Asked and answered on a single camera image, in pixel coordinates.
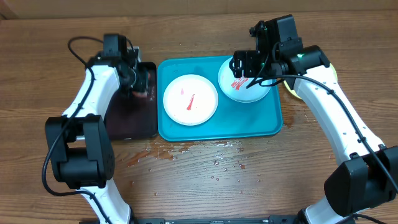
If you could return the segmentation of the yellow-green plastic plate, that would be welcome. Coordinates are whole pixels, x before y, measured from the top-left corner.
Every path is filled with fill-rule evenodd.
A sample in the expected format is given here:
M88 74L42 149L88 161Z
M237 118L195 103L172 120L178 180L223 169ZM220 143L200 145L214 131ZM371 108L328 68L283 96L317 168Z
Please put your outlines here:
M338 80L337 72L336 72L336 70L335 70L335 68L334 68L334 66L333 66L332 64L330 64L330 68L333 70L333 74L334 74L334 76L335 76L335 79ZM298 94L296 94L295 90L291 90L291 89L290 89L290 87L289 87L289 85L287 84L286 81L284 81L283 84L284 84L284 86L286 87L287 91L288 91L291 95L293 95L294 97L298 98L299 100L302 100L301 97L299 97Z

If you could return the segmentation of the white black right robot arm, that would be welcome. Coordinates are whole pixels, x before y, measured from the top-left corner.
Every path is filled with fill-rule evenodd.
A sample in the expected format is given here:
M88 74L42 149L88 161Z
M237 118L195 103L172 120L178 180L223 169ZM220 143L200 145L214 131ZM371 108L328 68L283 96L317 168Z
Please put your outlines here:
M340 88L330 61L317 45L275 43L236 51L229 61L236 78L256 84L287 81L328 138L338 168L324 183L324 197L299 211L296 223L344 223L397 195L397 147L386 147L359 117Z

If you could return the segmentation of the teal plastic serving tray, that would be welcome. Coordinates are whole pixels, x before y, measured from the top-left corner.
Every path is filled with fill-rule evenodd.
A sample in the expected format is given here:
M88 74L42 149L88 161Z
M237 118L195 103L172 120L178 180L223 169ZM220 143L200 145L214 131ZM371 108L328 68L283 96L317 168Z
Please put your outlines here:
M221 65L230 55L175 58L163 61L157 69L158 131L168 141L246 138L277 134L283 126L277 86L253 103L239 103L227 97L218 84ZM203 124L185 126L173 121L163 106L166 87L182 75L200 75L214 84L218 93L215 114Z

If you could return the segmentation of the black rectangular tray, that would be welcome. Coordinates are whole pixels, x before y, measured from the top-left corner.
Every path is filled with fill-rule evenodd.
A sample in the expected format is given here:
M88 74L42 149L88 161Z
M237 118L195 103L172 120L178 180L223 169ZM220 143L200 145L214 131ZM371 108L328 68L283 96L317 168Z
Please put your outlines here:
M115 92L105 115L105 126L110 140L145 139L157 134L157 67L143 62L141 67L149 73L146 97L126 97Z

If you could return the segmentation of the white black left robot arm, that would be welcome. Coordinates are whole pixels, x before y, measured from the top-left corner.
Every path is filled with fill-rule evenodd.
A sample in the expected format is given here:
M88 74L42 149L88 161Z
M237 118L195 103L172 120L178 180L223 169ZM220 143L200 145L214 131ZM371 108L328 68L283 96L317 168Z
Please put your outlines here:
M45 123L49 151L42 168L45 190L58 197L82 194L100 223L134 223L132 208L113 180L115 159L106 132L106 112L118 91L127 97L148 89L152 62L93 57L73 103Z

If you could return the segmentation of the green pink sponge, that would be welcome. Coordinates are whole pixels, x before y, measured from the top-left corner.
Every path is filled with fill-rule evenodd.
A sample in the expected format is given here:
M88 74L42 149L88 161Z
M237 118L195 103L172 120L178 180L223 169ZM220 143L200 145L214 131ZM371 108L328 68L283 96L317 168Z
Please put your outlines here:
M133 97L135 98L147 98L147 92L138 92L138 91L133 91L132 92Z

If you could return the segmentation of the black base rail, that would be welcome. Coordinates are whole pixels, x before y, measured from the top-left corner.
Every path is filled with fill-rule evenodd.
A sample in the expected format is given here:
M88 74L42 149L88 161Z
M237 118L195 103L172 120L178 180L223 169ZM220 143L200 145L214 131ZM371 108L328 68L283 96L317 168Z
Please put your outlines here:
M219 218L219 219L179 219L137 218L136 224L305 224L304 218L297 215L271 215L267 218Z

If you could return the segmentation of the white plastic plate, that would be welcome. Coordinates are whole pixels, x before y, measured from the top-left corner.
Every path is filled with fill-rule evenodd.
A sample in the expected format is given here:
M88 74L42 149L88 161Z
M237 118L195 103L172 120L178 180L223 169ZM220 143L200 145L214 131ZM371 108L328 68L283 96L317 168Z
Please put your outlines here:
M188 74L174 79L163 94L163 107L176 123L196 126L208 121L218 107L218 92L207 78Z

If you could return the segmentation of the light blue plastic plate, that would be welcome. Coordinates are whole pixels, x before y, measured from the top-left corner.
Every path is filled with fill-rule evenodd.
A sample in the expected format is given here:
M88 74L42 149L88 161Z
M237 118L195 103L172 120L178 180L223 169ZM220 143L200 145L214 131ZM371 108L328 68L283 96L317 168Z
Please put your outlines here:
M255 84L246 88L253 78L235 78L229 67L232 57L228 58L220 67L218 72L218 84L222 92L230 99L240 103L252 103L264 98L271 90L272 80L265 81L265 87Z

